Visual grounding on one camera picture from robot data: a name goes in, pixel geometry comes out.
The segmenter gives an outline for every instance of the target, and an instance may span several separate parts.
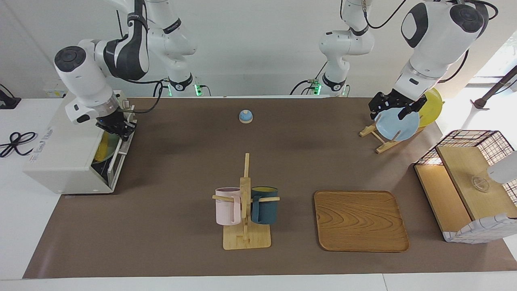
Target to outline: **brown tabletop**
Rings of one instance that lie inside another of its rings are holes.
[[[152,99],[134,99],[148,108]],[[115,195],[62,196],[24,278],[345,274],[517,270],[503,240],[447,243],[410,164],[438,142],[432,124],[377,155],[360,138],[368,99],[164,99],[138,128]],[[253,112],[241,124],[242,109]],[[214,189],[279,189],[268,249],[225,251]],[[399,203],[404,253],[327,252],[318,244],[317,190],[385,190]]]

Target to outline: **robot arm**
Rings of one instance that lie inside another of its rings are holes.
[[[427,101],[422,97],[444,76],[488,24],[484,4],[450,2],[419,3],[402,23],[402,35],[414,48],[389,94],[378,92],[370,101],[371,118],[389,108],[403,108],[399,119],[419,111]]]
[[[327,57],[327,70],[321,75],[321,94],[338,96],[343,91],[350,69],[347,55],[363,55],[372,51],[374,38],[368,30],[363,13],[370,10],[373,0],[346,0],[342,18],[349,25],[347,31],[327,32],[320,39],[320,50]]]
[[[199,95],[195,76],[185,59],[197,50],[197,41],[174,13],[172,3],[147,0],[149,21],[155,28],[149,30],[149,48],[164,64],[169,75],[169,88],[175,97]]]
[[[164,61],[175,92],[192,95],[197,92],[194,76],[183,56],[193,54],[196,43],[189,40],[190,33],[181,26],[169,1],[107,1],[127,14],[128,34],[111,41],[84,39],[78,46],[60,50],[54,65],[63,83],[76,95],[66,106],[69,119],[74,124],[97,119],[97,126],[127,140],[136,124],[126,120],[105,76],[141,79],[149,70],[149,35],[151,49]],[[149,29],[148,24],[159,28]]]

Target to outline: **wooden tray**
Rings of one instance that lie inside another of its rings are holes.
[[[387,191],[317,191],[320,245],[327,251],[399,253],[409,238],[395,197]]]

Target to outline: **dark teal mug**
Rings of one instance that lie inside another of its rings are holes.
[[[278,189],[269,186],[251,189],[251,221],[257,224],[273,224],[277,221],[278,201],[259,202],[260,198],[277,197]]]

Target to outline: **pink mug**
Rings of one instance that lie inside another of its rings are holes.
[[[240,223],[240,189],[223,187],[216,189],[217,196],[233,198],[233,202],[216,200],[216,222],[220,225],[236,225]]]

